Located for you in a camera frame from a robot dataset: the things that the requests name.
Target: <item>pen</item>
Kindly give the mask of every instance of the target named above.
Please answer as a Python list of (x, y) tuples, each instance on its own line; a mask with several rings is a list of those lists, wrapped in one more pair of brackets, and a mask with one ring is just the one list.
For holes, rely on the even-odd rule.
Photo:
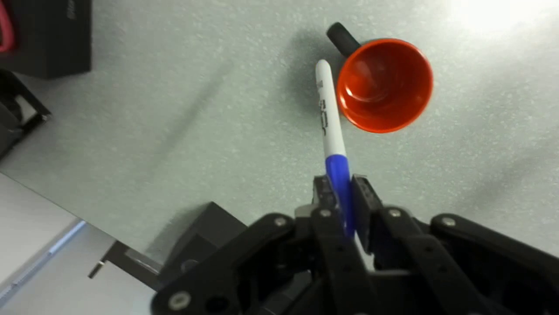
[(320, 59), (317, 63), (315, 75), (322, 110), (327, 177), (341, 206), (347, 233), (354, 236), (355, 226), (352, 212), (350, 161), (347, 154), (343, 128), (340, 122), (333, 68), (329, 61)]

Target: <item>screw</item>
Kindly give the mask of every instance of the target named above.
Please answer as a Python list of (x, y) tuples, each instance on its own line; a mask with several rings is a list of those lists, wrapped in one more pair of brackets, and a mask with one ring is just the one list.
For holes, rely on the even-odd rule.
[(322, 217), (331, 217), (331, 215), (333, 215), (333, 212), (331, 212), (331, 210), (327, 210), (327, 208), (324, 208), (324, 210), (320, 210), (320, 215), (322, 215)]
[(285, 220), (285, 217), (277, 217), (277, 226), (285, 226), (287, 224), (287, 220)]
[(457, 226), (457, 220), (453, 217), (444, 217), (441, 220), (443, 220), (443, 224), (451, 226), (451, 227)]
[(172, 311), (186, 310), (186, 308), (189, 308), (191, 301), (193, 301), (191, 294), (186, 292), (186, 290), (181, 290), (181, 292), (177, 292), (177, 294), (172, 296), (172, 299), (170, 299), (170, 310), (172, 310)]
[(401, 212), (401, 210), (389, 210), (389, 213), (390, 213), (392, 217), (402, 217), (402, 212)]

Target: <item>orange cup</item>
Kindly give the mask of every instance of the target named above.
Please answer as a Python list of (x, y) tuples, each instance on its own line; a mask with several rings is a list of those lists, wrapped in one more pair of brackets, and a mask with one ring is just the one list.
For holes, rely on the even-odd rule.
[(338, 77), (338, 101), (361, 129), (394, 133), (415, 122), (434, 94), (434, 70), (416, 45), (378, 38), (361, 45), (336, 23), (333, 44), (348, 58)]

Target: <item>table surface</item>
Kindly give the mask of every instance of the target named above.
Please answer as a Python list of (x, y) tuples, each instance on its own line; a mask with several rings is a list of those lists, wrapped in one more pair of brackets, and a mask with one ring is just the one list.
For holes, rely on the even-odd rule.
[(99, 0), (93, 72), (23, 77), (53, 121), (2, 173), (144, 252), (209, 201), (252, 222), (312, 201), (326, 30), (432, 59), (427, 114), (395, 135), (343, 122), (355, 173), (420, 219), (455, 212), (559, 254), (554, 0)]

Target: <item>blue marker grip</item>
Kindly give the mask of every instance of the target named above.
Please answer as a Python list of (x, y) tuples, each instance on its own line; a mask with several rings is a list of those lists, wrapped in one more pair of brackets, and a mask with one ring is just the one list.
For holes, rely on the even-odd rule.
[(350, 178), (350, 161), (343, 154), (333, 154), (327, 157), (327, 175), (331, 185), (341, 205), (341, 213), (345, 219), (345, 227), (350, 236), (355, 231), (355, 220), (352, 213), (352, 178)]

